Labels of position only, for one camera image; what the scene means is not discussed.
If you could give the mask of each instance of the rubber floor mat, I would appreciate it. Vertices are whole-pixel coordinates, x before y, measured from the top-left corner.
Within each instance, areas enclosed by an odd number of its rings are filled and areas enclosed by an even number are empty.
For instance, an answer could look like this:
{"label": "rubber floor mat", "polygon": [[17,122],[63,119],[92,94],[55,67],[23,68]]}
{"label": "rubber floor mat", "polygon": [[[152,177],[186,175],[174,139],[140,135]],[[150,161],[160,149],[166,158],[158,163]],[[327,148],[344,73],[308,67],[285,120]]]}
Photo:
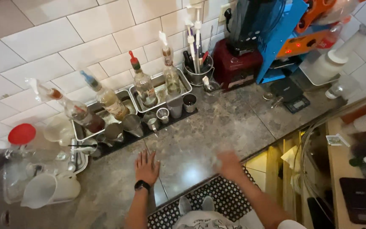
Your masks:
{"label": "rubber floor mat", "polygon": [[[248,178],[254,183],[248,170],[243,166],[242,169]],[[206,196],[211,196],[214,200],[216,211],[227,219],[235,222],[252,210],[247,198],[242,194],[239,187],[221,176],[211,180],[205,185],[193,190],[186,195],[190,201],[192,210],[201,210],[201,204]],[[149,229],[171,228],[180,218],[179,200],[176,200],[162,209],[148,216]]]}

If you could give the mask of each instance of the black watch strap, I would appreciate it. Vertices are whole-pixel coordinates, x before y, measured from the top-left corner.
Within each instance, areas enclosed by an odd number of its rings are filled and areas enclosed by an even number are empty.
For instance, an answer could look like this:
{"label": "black watch strap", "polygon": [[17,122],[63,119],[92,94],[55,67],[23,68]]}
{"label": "black watch strap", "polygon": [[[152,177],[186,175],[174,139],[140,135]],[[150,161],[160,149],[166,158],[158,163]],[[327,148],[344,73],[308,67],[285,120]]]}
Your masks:
{"label": "black watch strap", "polygon": [[137,190],[140,190],[141,188],[146,188],[149,192],[150,190],[150,185],[148,183],[146,183],[145,181],[143,180],[138,180],[136,183],[135,183],[135,191]]}

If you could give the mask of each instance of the person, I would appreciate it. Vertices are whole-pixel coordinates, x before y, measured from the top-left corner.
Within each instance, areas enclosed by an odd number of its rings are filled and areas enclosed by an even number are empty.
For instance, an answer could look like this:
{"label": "person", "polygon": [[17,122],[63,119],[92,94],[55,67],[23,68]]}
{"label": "person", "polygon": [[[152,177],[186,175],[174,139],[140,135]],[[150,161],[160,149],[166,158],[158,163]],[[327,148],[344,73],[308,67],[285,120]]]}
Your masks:
{"label": "person", "polygon": [[[149,188],[152,187],[158,176],[160,162],[155,162],[153,151],[149,157],[147,151],[139,153],[135,160],[135,196],[131,207],[125,218],[126,229],[147,228],[147,203]],[[216,170],[224,178],[231,180],[241,189],[262,225],[266,229],[306,229],[301,224],[290,219],[290,216],[275,202],[269,195],[263,193],[254,185],[242,170],[239,158],[233,150],[220,152],[217,154],[220,163]],[[245,228],[235,225],[232,221],[220,213],[214,211],[214,202],[210,196],[205,197],[202,203],[202,211],[191,211],[191,206],[186,197],[179,200],[179,211],[182,215],[175,223],[173,229],[216,229],[216,228]]]}

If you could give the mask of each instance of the electrical outlet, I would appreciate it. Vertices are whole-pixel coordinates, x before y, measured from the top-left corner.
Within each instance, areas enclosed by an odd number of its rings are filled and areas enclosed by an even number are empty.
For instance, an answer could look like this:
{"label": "electrical outlet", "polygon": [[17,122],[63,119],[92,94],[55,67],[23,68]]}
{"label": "electrical outlet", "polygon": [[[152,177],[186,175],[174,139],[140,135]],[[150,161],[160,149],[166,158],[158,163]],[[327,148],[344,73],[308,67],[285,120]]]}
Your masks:
{"label": "electrical outlet", "polygon": [[221,6],[220,15],[218,16],[218,22],[223,22],[226,20],[226,18],[224,17],[224,13],[228,8],[231,8],[231,3],[227,3]]}

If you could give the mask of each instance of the black digital scale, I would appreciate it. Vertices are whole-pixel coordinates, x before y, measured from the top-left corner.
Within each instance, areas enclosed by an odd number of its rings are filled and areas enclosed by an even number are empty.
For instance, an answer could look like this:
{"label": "black digital scale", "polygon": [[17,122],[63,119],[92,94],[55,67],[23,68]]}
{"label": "black digital scale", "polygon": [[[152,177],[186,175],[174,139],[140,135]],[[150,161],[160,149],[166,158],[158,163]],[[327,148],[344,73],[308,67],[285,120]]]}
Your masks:
{"label": "black digital scale", "polygon": [[276,97],[283,98],[283,104],[292,114],[310,105],[310,101],[303,95],[300,87],[288,77],[272,83],[270,90]]}
{"label": "black digital scale", "polygon": [[366,179],[343,177],[340,185],[350,221],[366,225]]}

